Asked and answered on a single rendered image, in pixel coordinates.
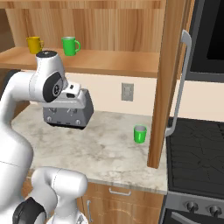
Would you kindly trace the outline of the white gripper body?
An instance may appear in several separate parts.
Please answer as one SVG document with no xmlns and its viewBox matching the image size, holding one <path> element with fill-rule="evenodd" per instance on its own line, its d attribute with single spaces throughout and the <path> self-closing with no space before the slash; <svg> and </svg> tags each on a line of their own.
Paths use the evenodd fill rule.
<svg viewBox="0 0 224 224">
<path fill-rule="evenodd" d="M 49 103 L 43 103 L 45 108 L 63 108 L 63 109 L 84 109 L 85 108 L 85 95 L 83 92 L 75 98 L 61 98 L 60 96 Z"/>
</svg>

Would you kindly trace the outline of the yellow mug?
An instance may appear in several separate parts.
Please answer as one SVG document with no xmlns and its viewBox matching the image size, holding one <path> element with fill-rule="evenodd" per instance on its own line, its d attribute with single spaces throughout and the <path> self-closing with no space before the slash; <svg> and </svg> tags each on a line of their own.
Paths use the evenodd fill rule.
<svg viewBox="0 0 224 224">
<path fill-rule="evenodd" d="M 40 37 L 28 37 L 26 41 L 31 54 L 41 52 L 44 47 L 44 41 Z"/>
</svg>

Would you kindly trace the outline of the wooden base cabinet door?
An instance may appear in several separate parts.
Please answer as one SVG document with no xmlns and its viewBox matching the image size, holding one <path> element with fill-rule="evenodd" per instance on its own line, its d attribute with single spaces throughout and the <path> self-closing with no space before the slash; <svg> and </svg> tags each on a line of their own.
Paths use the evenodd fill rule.
<svg viewBox="0 0 224 224">
<path fill-rule="evenodd" d="M 83 196 L 85 215 L 88 217 L 87 200 L 93 222 L 89 224 L 158 224 L 160 209 L 139 206 L 114 199 Z"/>
</svg>

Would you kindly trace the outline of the silver toaster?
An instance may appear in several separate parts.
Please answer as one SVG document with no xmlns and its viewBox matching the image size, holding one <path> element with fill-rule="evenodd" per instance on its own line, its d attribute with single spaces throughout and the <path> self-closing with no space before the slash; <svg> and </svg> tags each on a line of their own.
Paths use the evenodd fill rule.
<svg viewBox="0 0 224 224">
<path fill-rule="evenodd" d="M 84 93 L 85 100 L 87 101 L 85 108 L 77 108 L 76 113 L 72 115 L 67 113 L 68 108 L 56 108 L 56 114 L 53 114 L 51 111 L 49 111 L 49 108 L 43 108 L 44 121 L 51 126 L 79 130 L 85 129 L 92 114 L 94 113 L 94 105 L 88 90 L 83 88 L 82 92 Z"/>
</svg>

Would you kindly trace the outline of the wooden drawer front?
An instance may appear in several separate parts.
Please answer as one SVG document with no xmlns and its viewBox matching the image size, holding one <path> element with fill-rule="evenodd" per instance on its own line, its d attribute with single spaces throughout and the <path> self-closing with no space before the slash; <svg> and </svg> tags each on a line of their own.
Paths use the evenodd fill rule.
<svg viewBox="0 0 224 224">
<path fill-rule="evenodd" d="M 128 193 L 131 191 L 130 196 L 121 196 L 116 194 L 111 194 L 109 188 L 113 191 L 118 191 L 121 193 Z M 96 183 L 89 183 L 87 187 L 87 196 L 102 198 L 105 200 L 120 200 L 122 202 L 127 202 L 131 204 L 136 204 L 139 206 L 152 207 L 160 209 L 163 203 L 164 195 L 157 194 L 153 192 L 144 192 L 138 190 L 131 190 L 123 187 L 102 185 Z"/>
</svg>

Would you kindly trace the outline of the black stove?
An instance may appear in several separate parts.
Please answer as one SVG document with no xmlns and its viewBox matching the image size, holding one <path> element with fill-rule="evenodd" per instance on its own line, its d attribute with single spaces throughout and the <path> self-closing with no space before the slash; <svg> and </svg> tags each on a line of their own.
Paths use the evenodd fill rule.
<svg viewBox="0 0 224 224">
<path fill-rule="evenodd" d="M 224 224 L 224 122 L 179 118 L 165 141 L 167 194 L 158 224 L 182 224 L 172 212 L 192 224 Z M 199 210 L 190 213 L 189 201 Z M 222 214 L 213 217 L 210 206 L 220 207 Z"/>
</svg>

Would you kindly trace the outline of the black microwave oven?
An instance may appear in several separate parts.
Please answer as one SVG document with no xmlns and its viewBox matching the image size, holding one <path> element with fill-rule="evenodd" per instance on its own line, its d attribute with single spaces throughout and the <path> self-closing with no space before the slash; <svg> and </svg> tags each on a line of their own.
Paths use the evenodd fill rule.
<svg viewBox="0 0 224 224">
<path fill-rule="evenodd" d="M 195 0 L 188 81 L 224 83 L 224 0 Z"/>
</svg>

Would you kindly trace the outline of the black stove knob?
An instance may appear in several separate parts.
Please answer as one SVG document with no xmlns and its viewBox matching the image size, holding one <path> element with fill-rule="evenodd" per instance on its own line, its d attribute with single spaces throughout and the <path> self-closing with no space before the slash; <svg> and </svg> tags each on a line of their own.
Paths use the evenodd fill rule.
<svg viewBox="0 0 224 224">
<path fill-rule="evenodd" d="M 219 206 L 210 206 L 209 212 L 213 217 L 219 217 L 222 214 L 221 208 Z"/>
<path fill-rule="evenodd" d="M 199 210 L 198 204 L 192 201 L 186 203 L 186 208 L 190 213 L 194 213 Z"/>
</svg>

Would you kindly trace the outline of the grey wall outlet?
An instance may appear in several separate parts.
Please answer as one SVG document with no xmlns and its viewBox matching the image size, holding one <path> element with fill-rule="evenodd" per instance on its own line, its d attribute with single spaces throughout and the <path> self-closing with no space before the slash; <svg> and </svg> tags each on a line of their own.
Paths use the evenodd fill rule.
<svg viewBox="0 0 224 224">
<path fill-rule="evenodd" d="M 133 101 L 134 96 L 134 85 L 130 83 L 122 84 L 122 100 L 123 101 Z"/>
</svg>

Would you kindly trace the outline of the open wooden wall cabinet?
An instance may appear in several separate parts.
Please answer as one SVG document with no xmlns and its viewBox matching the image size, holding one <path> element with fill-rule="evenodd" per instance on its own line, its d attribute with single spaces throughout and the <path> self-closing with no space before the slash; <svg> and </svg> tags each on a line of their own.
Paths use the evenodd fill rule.
<svg viewBox="0 0 224 224">
<path fill-rule="evenodd" d="M 69 73 L 158 75 L 166 0 L 0 0 L 15 46 L 0 53 L 1 68 L 34 70 L 26 39 L 39 36 L 61 55 Z M 80 50 L 64 54 L 61 39 Z"/>
</svg>

